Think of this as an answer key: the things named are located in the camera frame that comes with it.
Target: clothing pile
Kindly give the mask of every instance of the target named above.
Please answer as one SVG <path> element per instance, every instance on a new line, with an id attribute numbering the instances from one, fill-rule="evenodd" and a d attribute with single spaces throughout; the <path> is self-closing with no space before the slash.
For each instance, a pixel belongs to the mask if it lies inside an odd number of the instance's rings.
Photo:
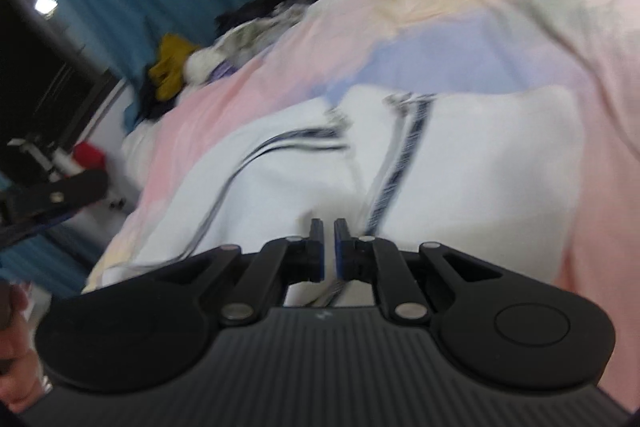
<path id="1" fill-rule="evenodd" d="M 140 190 L 153 160 L 160 118 L 194 92 L 231 76 L 267 50 L 305 15 L 304 4 L 280 5 L 270 17 L 257 18 L 230 29 L 213 46 L 199 46 L 178 35 L 162 38 L 158 62 L 149 69 L 150 82 L 141 93 L 143 120 L 122 144 L 125 172 Z"/>

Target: wall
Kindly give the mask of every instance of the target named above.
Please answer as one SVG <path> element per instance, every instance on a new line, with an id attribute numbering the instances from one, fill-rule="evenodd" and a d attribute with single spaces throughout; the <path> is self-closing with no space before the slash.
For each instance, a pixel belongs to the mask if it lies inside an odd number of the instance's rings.
<path id="1" fill-rule="evenodd" d="M 133 89 L 129 84 L 119 83 L 87 126 L 85 136 L 81 137 L 107 155 L 107 172 L 111 185 L 116 193 L 127 200 L 125 212 L 113 211 L 106 204 L 97 203 L 66 222 L 67 226 L 101 248 L 106 248 L 113 236 L 120 231 L 127 217 L 126 212 L 135 208 L 140 195 L 124 175 L 124 160 L 120 153 L 126 136 L 122 126 L 123 113 L 133 102 L 133 98 Z"/>

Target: pink bedsheet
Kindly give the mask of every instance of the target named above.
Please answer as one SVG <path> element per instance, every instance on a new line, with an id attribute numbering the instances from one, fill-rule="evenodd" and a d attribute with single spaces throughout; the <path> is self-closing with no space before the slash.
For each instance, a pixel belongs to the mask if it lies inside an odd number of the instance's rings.
<path id="1" fill-rule="evenodd" d="M 564 46 L 589 71 L 589 85 L 549 78 L 580 97 L 587 129 L 575 232 L 559 283 L 602 306 L 617 343 L 601 385 L 623 405 L 640 405 L 640 0 L 322 0 L 268 55 L 193 95 L 162 121 L 139 208 L 96 274 L 145 241 L 202 154 L 242 124 L 307 99 L 318 86 L 363 66 L 380 42 L 417 22 L 481 7 L 513 14 Z M 519 22 L 513 23 L 517 31 Z M 524 42 L 538 50 L 545 42 Z"/>

